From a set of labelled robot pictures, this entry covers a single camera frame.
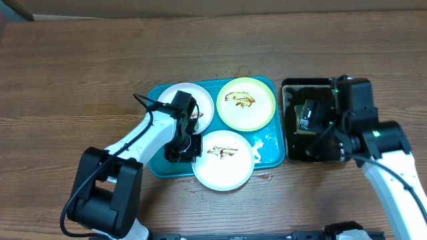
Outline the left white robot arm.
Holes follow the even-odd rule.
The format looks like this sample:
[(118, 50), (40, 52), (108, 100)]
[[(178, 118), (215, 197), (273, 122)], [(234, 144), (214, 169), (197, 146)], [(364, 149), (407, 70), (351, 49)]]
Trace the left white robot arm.
[(201, 154), (198, 108), (149, 109), (124, 138), (89, 147), (80, 159), (73, 188), (60, 216), (72, 238), (148, 239), (138, 218), (143, 168), (159, 149), (172, 163), (193, 162)]

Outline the yellow sponge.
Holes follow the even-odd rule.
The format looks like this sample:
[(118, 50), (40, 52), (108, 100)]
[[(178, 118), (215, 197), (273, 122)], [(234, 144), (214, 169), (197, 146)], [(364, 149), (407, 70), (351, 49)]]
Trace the yellow sponge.
[(315, 135), (314, 132), (308, 131), (300, 127), (300, 120), (302, 118), (302, 108), (303, 105), (296, 105), (294, 110), (296, 112), (296, 133), (302, 135)]

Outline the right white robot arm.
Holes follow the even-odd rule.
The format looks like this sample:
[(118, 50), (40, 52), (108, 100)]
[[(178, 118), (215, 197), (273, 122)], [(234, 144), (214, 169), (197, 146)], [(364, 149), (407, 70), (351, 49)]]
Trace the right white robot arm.
[(426, 194), (410, 143), (395, 121), (381, 122), (365, 78), (296, 78), (282, 82), (288, 158), (353, 159), (373, 186), (397, 239), (426, 238)]

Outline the white plate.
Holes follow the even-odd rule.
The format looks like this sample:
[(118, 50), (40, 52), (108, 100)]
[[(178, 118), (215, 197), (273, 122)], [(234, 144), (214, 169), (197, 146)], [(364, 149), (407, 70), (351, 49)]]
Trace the white plate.
[(240, 134), (219, 130), (202, 137), (202, 152), (191, 164), (197, 180), (215, 191), (231, 191), (251, 177), (255, 157)]
[(211, 95), (201, 86), (194, 83), (178, 83), (168, 87), (157, 99), (163, 103), (171, 103), (175, 94), (183, 91), (191, 94), (199, 107), (198, 128), (196, 134), (207, 129), (214, 117), (214, 102)]

